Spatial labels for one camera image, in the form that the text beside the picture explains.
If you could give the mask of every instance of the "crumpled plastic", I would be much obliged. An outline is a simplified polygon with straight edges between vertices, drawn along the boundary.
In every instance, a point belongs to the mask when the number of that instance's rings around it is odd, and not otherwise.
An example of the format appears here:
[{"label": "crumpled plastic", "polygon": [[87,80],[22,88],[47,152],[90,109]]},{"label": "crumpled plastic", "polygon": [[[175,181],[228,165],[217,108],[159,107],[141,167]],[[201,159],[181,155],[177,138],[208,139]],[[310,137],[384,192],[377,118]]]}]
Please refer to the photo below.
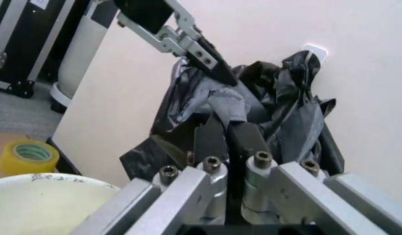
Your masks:
[{"label": "crumpled plastic", "polygon": [[[232,122],[256,123],[279,164],[311,158],[331,175],[342,173],[343,157],[324,122],[335,99],[320,100],[311,94],[319,69],[320,62],[312,52],[300,51],[284,59],[282,67],[258,61],[233,68],[239,81],[231,87],[182,58],[172,69],[171,84],[150,136],[156,135],[182,153],[192,152],[195,128],[215,112],[224,129]],[[120,157],[131,179],[151,180],[174,158],[149,150],[154,142],[148,139]]]}]

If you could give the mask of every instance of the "white bowl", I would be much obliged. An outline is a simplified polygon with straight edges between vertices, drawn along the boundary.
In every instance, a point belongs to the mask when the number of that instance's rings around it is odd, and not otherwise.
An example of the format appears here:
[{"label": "white bowl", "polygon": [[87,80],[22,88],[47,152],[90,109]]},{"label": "white bowl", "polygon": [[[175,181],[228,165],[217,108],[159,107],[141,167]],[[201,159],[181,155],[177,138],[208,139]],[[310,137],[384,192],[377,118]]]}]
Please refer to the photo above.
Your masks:
[{"label": "white bowl", "polygon": [[0,235],[65,235],[119,189],[77,175],[41,173],[0,179]]}]

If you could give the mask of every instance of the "gray carpet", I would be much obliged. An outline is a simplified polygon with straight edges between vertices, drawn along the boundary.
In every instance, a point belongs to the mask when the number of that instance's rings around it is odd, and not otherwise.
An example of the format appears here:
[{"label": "gray carpet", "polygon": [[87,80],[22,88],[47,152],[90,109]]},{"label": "gray carpet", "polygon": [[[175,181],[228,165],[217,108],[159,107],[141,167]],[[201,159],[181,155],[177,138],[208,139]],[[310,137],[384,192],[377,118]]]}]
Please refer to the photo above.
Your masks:
[{"label": "gray carpet", "polygon": [[37,82],[30,99],[0,91],[0,133],[23,133],[39,141],[52,136],[62,115],[50,109],[50,88]]}]

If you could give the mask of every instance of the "yellow tape roll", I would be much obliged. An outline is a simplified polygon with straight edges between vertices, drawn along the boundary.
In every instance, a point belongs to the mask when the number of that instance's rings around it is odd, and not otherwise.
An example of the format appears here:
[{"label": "yellow tape roll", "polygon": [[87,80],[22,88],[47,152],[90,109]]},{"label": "yellow tape roll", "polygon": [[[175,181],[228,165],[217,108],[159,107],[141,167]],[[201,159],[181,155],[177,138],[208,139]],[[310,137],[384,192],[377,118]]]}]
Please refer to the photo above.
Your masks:
[{"label": "yellow tape roll", "polygon": [[0,171],[7,175],[53,172],[58,160],[59,153],[47,143],[14,141],[4,147]]}]

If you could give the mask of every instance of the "hex socket screw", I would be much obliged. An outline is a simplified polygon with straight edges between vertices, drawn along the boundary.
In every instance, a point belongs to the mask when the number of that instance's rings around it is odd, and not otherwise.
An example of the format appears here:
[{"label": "hex socket screw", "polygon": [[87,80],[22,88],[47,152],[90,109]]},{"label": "hex socket screw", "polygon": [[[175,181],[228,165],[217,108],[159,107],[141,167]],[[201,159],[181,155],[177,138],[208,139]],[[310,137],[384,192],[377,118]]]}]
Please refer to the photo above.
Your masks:
[{"label": "hex socket screw", "polygon": [[265,151],[257,151],[253,159],[253,163],[255,164],[255,166],[260,169],[266,169],[270,167],[271,162],[272,155]]},{"label": "hex socket screw", "polygon": [[221,163],[222,162],[219,158],[209,156],[204,158],[204,161],[202,162],[202,169],[209,174],[215,174],[220,171]]},{"label": "hex socket screw", "polygon": [[300,161],[300,165],[311,175],[317,177],[320,170],[320,165],[316,161],[313,159],[303,159]]},{"label": "hex socket screw", "polygon": [[178,169],[174,165],[165,165],[159,170],[160,181],[170,185],[178,177]]}]

